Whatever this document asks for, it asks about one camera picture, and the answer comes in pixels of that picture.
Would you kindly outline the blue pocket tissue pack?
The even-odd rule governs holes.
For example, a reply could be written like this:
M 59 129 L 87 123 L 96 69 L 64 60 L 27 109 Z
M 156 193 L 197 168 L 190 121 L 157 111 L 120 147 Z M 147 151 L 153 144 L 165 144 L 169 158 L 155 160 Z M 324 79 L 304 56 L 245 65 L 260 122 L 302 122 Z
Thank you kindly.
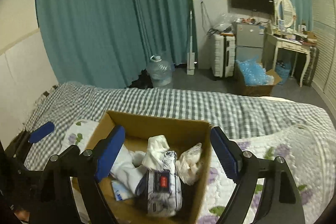
M 118 180 L 112 180 L 111 185 L 116 201 L 125 201 L 134 198 L 134 194 Z

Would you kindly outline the white sock bundle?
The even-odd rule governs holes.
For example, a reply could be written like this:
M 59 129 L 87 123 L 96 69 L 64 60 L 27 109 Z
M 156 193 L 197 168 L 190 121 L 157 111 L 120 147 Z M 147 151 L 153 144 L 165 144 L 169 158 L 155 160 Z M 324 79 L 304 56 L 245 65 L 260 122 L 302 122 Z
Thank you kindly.
M 123 144 L 110 170 L 110 174 L 135 196 L 138 196 L 138 186 L 147 173 L 142 164 L 144 157 L 143 151 L 130 151 Z

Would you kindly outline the cream fluffy soft item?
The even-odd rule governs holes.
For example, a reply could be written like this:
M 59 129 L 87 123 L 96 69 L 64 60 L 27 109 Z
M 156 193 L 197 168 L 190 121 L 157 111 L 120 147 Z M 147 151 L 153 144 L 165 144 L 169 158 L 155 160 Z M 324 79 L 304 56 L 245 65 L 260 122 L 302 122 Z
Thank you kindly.
M 176 161 L 177 174 L 184 184 L 193 185 L 198 180 L 203 165 L 201 155 L 202 143 L 197 143 Z

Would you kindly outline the patterned tissue pack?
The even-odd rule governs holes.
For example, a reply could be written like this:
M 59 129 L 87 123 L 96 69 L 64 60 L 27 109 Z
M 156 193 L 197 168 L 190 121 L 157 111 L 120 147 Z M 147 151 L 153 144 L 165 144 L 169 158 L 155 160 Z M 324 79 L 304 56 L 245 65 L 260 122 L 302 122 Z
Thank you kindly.
M 163 170 L 147 172 L 145 194 L 150 217 L 172 217 L 182 208 L 182 186 L 176 159 L 175 151 L 167 151 L 163 155 Z

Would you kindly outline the white floral quilt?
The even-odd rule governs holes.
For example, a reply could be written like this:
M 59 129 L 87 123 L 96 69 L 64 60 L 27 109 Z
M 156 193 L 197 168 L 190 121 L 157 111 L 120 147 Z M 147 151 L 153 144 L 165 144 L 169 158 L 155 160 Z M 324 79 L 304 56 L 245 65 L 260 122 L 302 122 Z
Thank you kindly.
M 202 145 L 201 169 L 191 185 L 181 182 L 171 163 L 162 172 L 140 168 L 143 192 L 117 201 L 109 176 L 121 147 L 146 151 L 162 135 L 177 158 Z M 107 112 L 85 148 L 62 149 L 61 162 L 76 180 L 92 223 L 195 223 L 202 211 L 215 153 L 229 186 L 221 190 L 225 208 L 218 223 L 310 223 L 334 195 L 335 133 L 323 136 L 304 125 L 256 137 L 242 151 L 219 127 L 189 121 Z

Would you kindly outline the grey checked bedsheet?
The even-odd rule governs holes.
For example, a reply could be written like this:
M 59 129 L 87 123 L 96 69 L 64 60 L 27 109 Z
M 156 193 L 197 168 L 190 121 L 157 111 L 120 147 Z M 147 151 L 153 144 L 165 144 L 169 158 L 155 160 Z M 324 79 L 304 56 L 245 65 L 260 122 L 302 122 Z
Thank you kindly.
M 274 134 L 294 124 L 306 125 L 322 143 L 324 161 L 335 162 L 335 128 L 325 110 L 293 101 L 270 100 L 217 92 L 179 89 L 103 89 L 67 82 L 41 102 L 26 123 L 34 130 L 52 122 L 55 130 L 32 146 L 25 166 L 42 170 L 60 151 L 68 128 L 76 121 L 99 121 L 106 111 L 207 121 L 231 139 Z

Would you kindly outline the brown cardboard box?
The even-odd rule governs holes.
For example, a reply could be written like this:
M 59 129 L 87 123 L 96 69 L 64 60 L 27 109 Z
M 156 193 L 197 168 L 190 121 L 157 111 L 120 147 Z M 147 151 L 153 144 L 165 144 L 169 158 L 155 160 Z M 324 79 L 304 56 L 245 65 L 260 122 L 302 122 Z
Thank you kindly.
M 75 179 L 90 223 L 195 223 L 210 169 L 208 122 L 106 112 Z

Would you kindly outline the box of blue bottles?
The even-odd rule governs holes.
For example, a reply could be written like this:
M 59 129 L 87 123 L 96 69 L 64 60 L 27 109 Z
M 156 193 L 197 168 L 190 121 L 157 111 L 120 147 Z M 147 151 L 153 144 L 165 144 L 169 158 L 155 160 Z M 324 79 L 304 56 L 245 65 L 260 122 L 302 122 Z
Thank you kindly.
M 273 69 L 266 71 L 255 59 L 236 61 L 234 78 L 235 93 L 250 97 L 270 96 L 273 88 L 282 81 Z

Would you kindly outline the teal curtain large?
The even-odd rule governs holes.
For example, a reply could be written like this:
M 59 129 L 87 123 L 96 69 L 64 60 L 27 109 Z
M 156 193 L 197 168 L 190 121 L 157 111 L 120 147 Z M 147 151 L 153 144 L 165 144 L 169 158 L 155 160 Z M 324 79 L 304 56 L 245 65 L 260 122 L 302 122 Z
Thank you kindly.
M 193 0 L 35 0 L 38 24 L 60 83 L 124 88 L 152 55 L 187 61 Z

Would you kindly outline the white dressing table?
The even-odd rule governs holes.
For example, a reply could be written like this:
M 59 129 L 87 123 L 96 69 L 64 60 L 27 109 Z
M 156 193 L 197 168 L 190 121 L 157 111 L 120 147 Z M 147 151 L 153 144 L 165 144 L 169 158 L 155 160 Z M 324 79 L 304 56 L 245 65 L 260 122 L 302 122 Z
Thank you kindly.
M 265 33 L 262 65 L 266 69 L 276 69 L 277 63 L 290 64 L 291 77 L 298 73 L 299 87 L 310 86 L 314 78 L 319 50 L 315 45 L 285 39 Z

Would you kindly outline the white suitcase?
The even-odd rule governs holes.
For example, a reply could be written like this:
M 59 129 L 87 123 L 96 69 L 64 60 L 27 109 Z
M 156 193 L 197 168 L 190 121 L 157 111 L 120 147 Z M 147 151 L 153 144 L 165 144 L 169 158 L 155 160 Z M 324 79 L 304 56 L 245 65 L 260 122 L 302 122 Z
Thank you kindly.
M 215 77 L 227 78 L 234 75 L 235 48 L 233 34 L 210 36 L 210 64 Z

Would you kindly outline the grey mini fridge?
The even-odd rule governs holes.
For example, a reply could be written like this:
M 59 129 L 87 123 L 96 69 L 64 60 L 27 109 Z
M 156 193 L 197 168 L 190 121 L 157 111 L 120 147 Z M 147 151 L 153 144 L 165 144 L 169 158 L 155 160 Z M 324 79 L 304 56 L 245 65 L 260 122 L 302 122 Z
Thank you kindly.
M 256 24 L 234 23 L 236 60 L 261 62 L 264 49 L 265 27 Z

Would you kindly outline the white standing mop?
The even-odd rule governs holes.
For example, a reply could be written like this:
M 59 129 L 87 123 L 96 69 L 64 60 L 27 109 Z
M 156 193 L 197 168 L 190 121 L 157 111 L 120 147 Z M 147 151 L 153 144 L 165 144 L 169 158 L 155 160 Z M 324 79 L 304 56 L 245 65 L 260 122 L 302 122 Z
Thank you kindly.
M 190 40 L 189 52 L 187 54 L 187 75 L 193 76 L 195 73 L 195 53 L 193 52 L 193 11 L 190 11 Z

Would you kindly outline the white oval vanity mirror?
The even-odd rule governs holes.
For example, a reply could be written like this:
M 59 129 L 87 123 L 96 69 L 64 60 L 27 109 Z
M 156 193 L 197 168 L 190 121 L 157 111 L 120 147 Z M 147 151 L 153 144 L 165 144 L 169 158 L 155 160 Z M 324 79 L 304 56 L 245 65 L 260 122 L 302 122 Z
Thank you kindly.
M 296 20 L 296 12 L 291 0 L 277 0 L 277 21 L 285 28 L 292 28 Z

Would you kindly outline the white louvred wardrobe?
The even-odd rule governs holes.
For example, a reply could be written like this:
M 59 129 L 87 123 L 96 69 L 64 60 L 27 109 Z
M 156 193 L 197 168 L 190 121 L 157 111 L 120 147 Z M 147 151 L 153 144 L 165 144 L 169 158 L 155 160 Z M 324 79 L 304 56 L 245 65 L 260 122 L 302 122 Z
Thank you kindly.
M 312 0 L 319 60 L 314 82 L 335 106 L 335 0 Z

